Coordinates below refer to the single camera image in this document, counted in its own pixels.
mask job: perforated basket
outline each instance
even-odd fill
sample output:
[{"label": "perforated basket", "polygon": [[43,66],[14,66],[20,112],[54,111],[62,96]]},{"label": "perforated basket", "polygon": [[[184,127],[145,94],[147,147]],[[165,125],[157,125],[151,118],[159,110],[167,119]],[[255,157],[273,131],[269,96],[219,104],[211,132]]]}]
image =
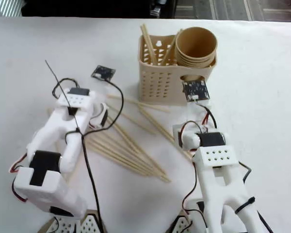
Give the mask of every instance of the perforated basket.
[{"label": "perforated basket", "polygon": [[150,104],[185,105],[181,77],[187,75],[201,76],[207,81],[216,65],[216,58],[209,67],[188,68],[177,66],[174,49],[171,50],[166,66],[160,66],[167,48],[170,47],[175,35],[150,35],[158,66],[154,66],[143,36],[139,39],[139,99]]}]

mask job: red wire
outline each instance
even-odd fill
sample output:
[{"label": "red wire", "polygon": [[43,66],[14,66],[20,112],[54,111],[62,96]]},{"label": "red wire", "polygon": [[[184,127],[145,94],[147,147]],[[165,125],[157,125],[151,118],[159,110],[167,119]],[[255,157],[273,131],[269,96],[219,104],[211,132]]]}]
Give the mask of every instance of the red wire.
[{"label": "red wire", "polygon": [[18,172],[18,170],[16,170],[16,165],[22,162],[26,157],[27,157],[27,153],[24,154],[23,157],[21,157],[18,161],[16,161],[10,169],[10,173]]},{"label": "red wire", "polygon": [[22,201],[22,202],[26,202],[27,201],[27,198],[25,199],[25,198],[22,198],[19,194],[17,194],[17,192],[15,191],[15,189],[14,189],[14,181],[15,181],[15,178],[14,178],[14,180],[13,180],[13,182],[12,182],[12,192],[13,192],[13,194],[15,195],[15,197],[17,197],[17,199],[19,199],[20,201]]}]

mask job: wooden skewer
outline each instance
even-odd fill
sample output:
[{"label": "wooden skewer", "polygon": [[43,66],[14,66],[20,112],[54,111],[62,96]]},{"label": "wooden skewer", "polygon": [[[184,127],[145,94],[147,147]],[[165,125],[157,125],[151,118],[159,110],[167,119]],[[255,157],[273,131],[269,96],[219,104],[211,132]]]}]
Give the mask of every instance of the wooden skewer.
[{"label": "wooden skewer", "polygon": [[153,170],[149,170],[149,169],[145,169],[143,167],[140,167],[139,165],[135,164],[133,161],[130,161],[129,159],[127,159],[125,156],[110,149],[108,146],[103,146],[102,144],[100,144],[99,142],[97,142],[95,140],[93,140],[93,141],[89,140],[89,141],[87,141],[87,144],[91,145],[91,150],[94,150],[94,151],[98,150],[99,153],[104,153],[103,155],[107,154],[107,155],[111,156],[113,159],[116,159],[117,161],[119,161],[120,164],[124,163],[126,165],[126,167],[130,166],[134,170],[138,170],[139,172],[143,173],[146,176],[154,175],[154,176],[159,177],[164,182],[170,182],[170,180],[166,176],[156,174]]},{"label": "wooden skewer", "polygon": [[116,141],[114,138],[112,138],[109,134],[107,134],[106,132],[99,132],[96,134],[97,137],[100,137],[100,139],[103,140],[109,140],[112,141],[114,143],[114,145],[117,145],[118,147],[120,147],[121,149],[125,150],[126,152],[130,153],[130,154],[135,154],[136,152],[134,150],[132,150],[130,147],[128,146],[124,146],[123,144],[119,143],[118,141]]},{"label": "wooden skewer", "polygon": [[[105,143],[105,144],[107,143],[107,145],[110,145],[111,144],[110,138],[100,137],[99,135],[95,135],[95,137],[99,138],[100,141],[102,141],[103,143]],[[117,150],[122,151],[124,154],[130,155],[133,159],[137,159],[139,163],[141,163],[148,170],[153,171],[153,173],[155,175],[157,175],[157,176],[160,176],[161,175],[160,172],[157,172],[156,170],[154,170],[154,167],[153,166],[147,164],[139,155],[137,155],[135,151],[133,151],[129,147],[121,147],[121,146],[119,146],[120,144],[117,144],[117,142],[116,143],[114,143],[114,142],[116,142],[116,141],[113,141],[112,146],[113,147],[116,147]]]},{"label": "wooden skewer", "polygon": [[141,172],[143,172],[144,174],[146,174],[147,176],[150,175],[149,172],[145,171],[144,169],[142,169],[141,167],[137,166],[135,163],[133,163],[132,161],[128,160],[127,158],[125,158],[125,156],[122,156],[121,154],[119,154],[118,152],[110,149],[110,148],[107,148],[103,145],[101,145],[99,142],[97,141],[87,141],[88,144],[91,144],[92,146],[94,146],[95,148],[99,149],[99,150],[102,150],[104,152],[109,152],[113,155],[114,158],[118,159],[119,161],[133,167],[134,169],[137,169]]},{"label": "wooden skewer", "polygon": [[136,172],[136,173],[138,173],[139,175],[147,176],[144,172],[142,172],[142,171],[140,171],[140,170],[137,170],[137,169],[135,169],[135,168],[133,168],[133,167],[127,165],[126,163],[123,163],[122,161],[118,160],[116,157],[114,157],[114,155],[113,155],[112,153],[110,153],[110,152],[108,152],[108,151],[100,150],[100,149],[98,149],[98,148],[92,146],[91,144],[87,144],[87,146],[88,146],[88,148],[89,148],[90,150],[92,150],[92,151],[94,151],[94,152],[96,152],[96,153],[99,153],[99,154],[101,154],[101,155],[107,157],[108,159],[110,159],[110,160],[112,160],[112,161],[114,161],[114,162],[116,162],[116,163],[118,163],[118,164],[124,166],[125,168],[127,168],[127,169],[129,169],[129,170],[131,170],[131,171],[133,171],[133,172]]},{"label": "wooden skewer", "polygon": [[[116,112],[119,112],[118,109],[116,109],[115,107],[113,107],[113,106],[110,105],[109,103],[108,103],[108,107],[111,108],[111,109],[113,109],[113,110],[116,111]],[[131,118],[131,117],[128,116],[127,114],[121,112],[121,116],[126,117],[126,118],[127,118],[128,120],[130,120],[132,123],[138,125],[141,129],[147,131],[148,133],[156,134],[153,130],[148,129],[145,125],[142,125],[140,122],[138,122],[138,121],[136,121],[135,119]]]},{"label": "wooden skewer", "polygon": [[[108,97],[112,98],[112,99],[117,99],[117,100],[121,99],[121,97],[114,96],[114,95],[108,95]],[[162,111],[162,112],[165,112],[165,113],[169,113],[170,112],[168,109],[164,109],[162,107],[151,105],[151,104],[147,104],[147,103],[142,103],[142,102],[139,102],[137,100],[130,100],[130,99],[124,99],[124,100],[126,102],[129,102],[129,103],[134,103],[136,105],[141,105],[141,106],[144,106],[144,107],[147,107],[147,108],[152,108],[152,109],[155,109],[155,110],[158,110],[158,111]]]},{"label": "wooden skewer", "polygon": [[[139,106],[139,110],[141,114],[144,115],[163,134],[163,136],[165,136],[165,138],[174,145],[173,136],[169,132],[167,132],[166,129],[156,119],[154,119],[154,117],[151,116],[151,114],[149,114],[145,109]],[[190,153],[181,150],[179,147],[176,148],[180,151],[181,154],[186,156],[189,160],[192,159],[192,155]]]},{"label": "wooden skewer", "polygon": [[165,54],[165,56],[164,56],[164,58],[163,58],[163,60],[162,60],[162,62],[161,62],[161,66],[165,66],[166,65],[166,62],[167,62],[167,60],[168,60],[168,58],[169,58],[169,54],[170,54],[170,51],[173,49],[173,47],[175,46],[175,43],[176,43],[176,38],[178,37],[178,35],[179,35],[179,33],[182,31],[182,29],[180,29],[180,31],[175,35],[175,37],[174,37],[174,39],[173,39],[173,41],[171,42],[171,45],[170,45],[170,47],[167,49],[167,51],[166,51],[166,54]]},{"label": "wooden skewer", "polygon": [[162,169],[162,167],[154,160],[150,155],[148,155],[129,135],[127,132],[125,132],[117,123],[113,124],[114,128],[121,134],[124,135],[126,140],[129,141],[129,143],[133,146],[134,149],[136,149],[139,153],[142,153],[144,156],[147,157],[148,160],[151,161],[151,163],[164,175],[166,175],[166,171]]},{"label": "wooden skewer", "polygon": [[145,44],[146,44],[146,46],[147,46],[147,48],[149,50],[151,61],[152,61],[153,65],[157,66],[158,61],[157,61],[157,58],[155,56],[155,52],[154,52],[154,49],[153,49],[153,44],[152,44],[151,38],[149,36],[149,33],[147,32],[146,25],[143,24],[143,25],[140,26],[140,28],[141,28],[142,34],[144,36]]},{"label": "wooden skewer", "polygon": [[159,174],[156,174],[151,168],[147,168],[144,165],[142,165],[139,161],[136,161],[135,157],[129,158],[129,157],[124,156],[121,152],[114,150],[114,147],[110,147],[109,143],[105,143],[101,140],[93,139],[93,138],[90,138],[90,140],[92,140],[92,142],[95,142],[96,144],[102,146],[104,148],[104,150],[109,150],[109,151],[113,152],[114,154],[118,155],[119,157],[121,157],[123,160],[129,162],[130,164],[134,164],[140,170],[147,173],[148,175],[160,176]]}]

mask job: chopstick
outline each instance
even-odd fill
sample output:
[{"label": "chopstick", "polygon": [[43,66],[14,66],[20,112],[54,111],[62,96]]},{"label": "chopstick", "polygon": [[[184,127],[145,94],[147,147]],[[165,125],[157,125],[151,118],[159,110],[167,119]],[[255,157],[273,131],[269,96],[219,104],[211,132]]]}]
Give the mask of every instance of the chopstick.
[{"label": "chopstick", "polygon": [[173,49],[173,47],[175,46],[176,38],[178,37],[178,35],[180,34],[181,31],[182,31],[182,29],[180,29],[180,31],[177,32],[177,34],[175,35],[173,41],[172,41],[171,44],[170,44],[170,47],[167,49],[166,54],[165,54],[163,60],[161,61],[160,66],[165,66],[165,65],[166,65],[166,62],[167,62],[167,60],[168,60],[168,58],[169,58],[169,56],[170,56],[170,51],[171,51],[171,50]]},{"label": "chopstick", "polygon": [[149,33],[147,32],[146,25],[143,24],[143,25],[140,26],[140,28],[141,28],[142,34],[144,36],[145,44],[146,44],[146,46],[147,46],[147,48],[149,50],[151,61],[152,61],[153,65],[157,66],[158,61],[157,61],[157,58],[155,56],[155,52],[154,52],[154,49],[153,49],[153,44],[152,44],[151,38],[149,36]]}]

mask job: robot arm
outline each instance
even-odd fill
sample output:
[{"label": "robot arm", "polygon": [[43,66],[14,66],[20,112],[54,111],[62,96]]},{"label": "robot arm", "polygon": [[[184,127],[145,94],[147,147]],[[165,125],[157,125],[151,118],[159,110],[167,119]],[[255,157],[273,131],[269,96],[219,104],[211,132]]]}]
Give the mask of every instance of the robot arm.
[{"label": "robot arm", "polygon": [[[19,169],[14,186],[45,212],[82,218],[87,210],[86,202],[63,177],[73,172],[81,151],[81,134],[73,132],[78,127],[82,134],[85,133],[90,121],[96,126],[103,125],[108,111],[106,104],[97,102],[94,91],[71,88],[64,92],[69,103],[61,94],[45,126],[28,144],[30,165]],[[67,143],[63,154],[45,150],[59,139]]]},{"label": "robot arm", "polygon": [[[241,208],[244,203],[253,199],[244,186],[239,172],[239,161],[233,147],[227,145],[227,137],[216,130],[206,132],[205,128],[200,130],[196,126],[185,132],[180,128],[182,127],[179,125],[173,127],[176,144],[185,150],[196,150],[192,161],[203,195],[207,223],[206,230],[204,226],[201,228],[200,215],[189,212],[189,218],[193,221],[191,229],[195,229],[197,233],[238,233],[241,231],[235,226],[242,227],[239,224],[240,218],[249,233],[264,232],[255,204],[250,202]],[[222,183],[218,183],[218,171],[223,178]],[[196,209],[196,201],[192,202],[193,204],[189,203],[189,208]]]}]

